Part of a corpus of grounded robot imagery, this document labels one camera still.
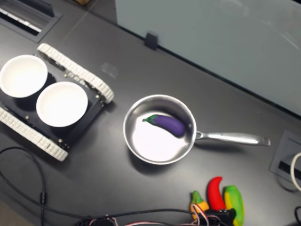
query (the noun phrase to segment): pot handle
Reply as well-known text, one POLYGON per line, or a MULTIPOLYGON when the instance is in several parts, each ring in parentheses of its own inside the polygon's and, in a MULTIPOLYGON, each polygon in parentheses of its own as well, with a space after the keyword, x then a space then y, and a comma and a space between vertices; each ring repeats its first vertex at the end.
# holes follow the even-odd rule
POLYGON ((260 137, 257 135, 247 133, 202 133, 197 131, 196 140, 211 139, 220 140, 231 143, 243 144, 243 145, 259 145, 270 146, 271 142, 269 138, 260 137))

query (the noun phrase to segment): table surface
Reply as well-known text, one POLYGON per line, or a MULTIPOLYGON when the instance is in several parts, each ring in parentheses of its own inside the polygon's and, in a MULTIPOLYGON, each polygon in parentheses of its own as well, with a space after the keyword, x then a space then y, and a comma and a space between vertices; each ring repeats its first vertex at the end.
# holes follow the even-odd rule
MULTIPOLYGON (((53 0, 63 17, 42 42, 48 43, 78 64, 97 74, 114 91, 106 106, 64 162, 57 162, 30 142, 0 125, 0 148, 22 143, 37 156, 44 169, 48 205, 82 215, 102 215, 155 208, 188 209, 190 192, 205 196, 208 181, 222 176, 221 186, 236 185, 243 196, 245 225, 293 225, 300 193, 280 186, 292 184, 269 171, 285 129, 301 136, 301 122, 290 115, 212 77, 160 50, 152 51, 131 34, 63 0, 53 0), (102 65, 115 68, 114 74, 102 65), (134 157, 123 138, 122 124, 138 99, 166 94, 183 101, 197 127, 205 132, 245 132, 270 137, 270 147, 199 142, 177 163, 153 166, 134 157)), ((38 44, 0 26, 0 66, 12 57, 36 52, 38 44)), ((25 154, 11 151, 0 159, 1 170, 38 200, 40 178, 25 154)), ((34 206, 0 181, 0 199, 39 225, 34 206)), ((190 216, 158 213, 120 218, 182 223, 190 216)), ((52 226, 77 222, 46 212, 52 226)))

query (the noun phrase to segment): stainless steel pot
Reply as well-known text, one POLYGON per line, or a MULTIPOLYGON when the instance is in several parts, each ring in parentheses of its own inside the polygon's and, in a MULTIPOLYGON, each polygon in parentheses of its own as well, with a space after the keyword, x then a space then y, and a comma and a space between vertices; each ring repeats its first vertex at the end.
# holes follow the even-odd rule
POLYGON ((268 138, 252 134, 199 132, 188 107, 180 100, 166 95, 152 95, 137 101, 124 119, 123 134, 134 155, 157 165, 180 160, 187 155, 197 139, 214 139, 244 145, 270 145, 268 138), (180 119, 186 126, 185 135, 177 138, 162 128, 142 121, 153 114, 180 119))

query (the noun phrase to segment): toy eggplant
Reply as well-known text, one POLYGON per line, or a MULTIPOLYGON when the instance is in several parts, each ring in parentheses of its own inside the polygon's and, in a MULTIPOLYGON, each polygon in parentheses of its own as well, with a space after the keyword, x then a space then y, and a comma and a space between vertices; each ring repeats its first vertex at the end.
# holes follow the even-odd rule
POLYGON ((235 209, 236 217, 234 218, 234 226, 242 226, 245 217, 245 208, 243 198, 235 185, 225 188, 224 200, 227 209, 235 209))
POLYGON ((166 115, 154 114, 143 121, 154 126, 161 127, 173 134, 175 137, 182 137, 185 134, 185 125, 178 119, 166 115))

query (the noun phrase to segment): white bowl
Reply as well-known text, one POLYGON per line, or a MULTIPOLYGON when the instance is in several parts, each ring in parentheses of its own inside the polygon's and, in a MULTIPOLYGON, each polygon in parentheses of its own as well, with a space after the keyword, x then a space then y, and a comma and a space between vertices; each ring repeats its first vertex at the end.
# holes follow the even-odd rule
POLYGON ((11 97, 28 97, 38 92, 47 80, 47 66, 32 55, 16 56, 0 71, 0 89, 11 97))
POLYGON ((84 89, 67 81, 48 86, 37 100, 39 118, 53 127, 74 124, 85 114, 87 107, 88 97, 84 89))

